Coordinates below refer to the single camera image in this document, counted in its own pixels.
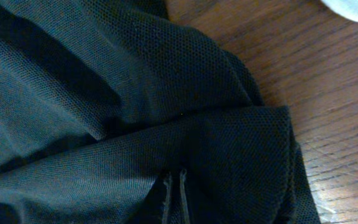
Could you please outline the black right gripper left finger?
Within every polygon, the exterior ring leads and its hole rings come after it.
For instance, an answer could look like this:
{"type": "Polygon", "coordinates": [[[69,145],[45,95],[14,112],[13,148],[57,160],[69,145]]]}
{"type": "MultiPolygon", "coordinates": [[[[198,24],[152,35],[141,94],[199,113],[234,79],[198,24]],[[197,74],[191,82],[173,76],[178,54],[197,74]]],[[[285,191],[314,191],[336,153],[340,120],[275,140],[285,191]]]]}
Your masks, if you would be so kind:
{"type": "Polygon", "coordinates": [[[173,185],[173,177],[169,172],[167,176],[163,180],[163,184],[166,188],[166,195],[163,201],[163,213],[162,213],[162,224],[170,223],[170,207],[172,200],[172,185],[173,185]]]}

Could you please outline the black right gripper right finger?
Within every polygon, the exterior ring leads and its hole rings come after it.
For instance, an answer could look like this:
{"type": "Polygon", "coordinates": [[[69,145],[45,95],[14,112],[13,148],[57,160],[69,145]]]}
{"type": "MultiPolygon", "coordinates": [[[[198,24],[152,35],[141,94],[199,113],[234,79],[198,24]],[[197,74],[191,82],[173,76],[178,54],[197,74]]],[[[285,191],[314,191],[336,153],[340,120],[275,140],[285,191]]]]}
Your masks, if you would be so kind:
{"type": "Polygon", "coordinates": [[[180,198],[181,198],[181,209],[183,213],[183,219],[185,224],[191,224],[191,217],[188,209],[188,202],[186,196],[185,182],[186,182],[187,170],[182,169],[180,171],[180,198]]]}

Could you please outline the black polo shirt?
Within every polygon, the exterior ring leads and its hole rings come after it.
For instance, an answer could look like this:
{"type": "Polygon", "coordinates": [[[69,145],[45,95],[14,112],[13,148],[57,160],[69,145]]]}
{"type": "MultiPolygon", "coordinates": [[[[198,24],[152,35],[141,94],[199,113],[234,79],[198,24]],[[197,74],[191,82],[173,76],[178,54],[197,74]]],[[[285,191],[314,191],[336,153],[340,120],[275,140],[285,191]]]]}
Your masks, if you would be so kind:
{"type": "Polygon", "coordinates": [[[318,223],[289,111],[163,1],[0,1],[0,223],[318,223]]]}

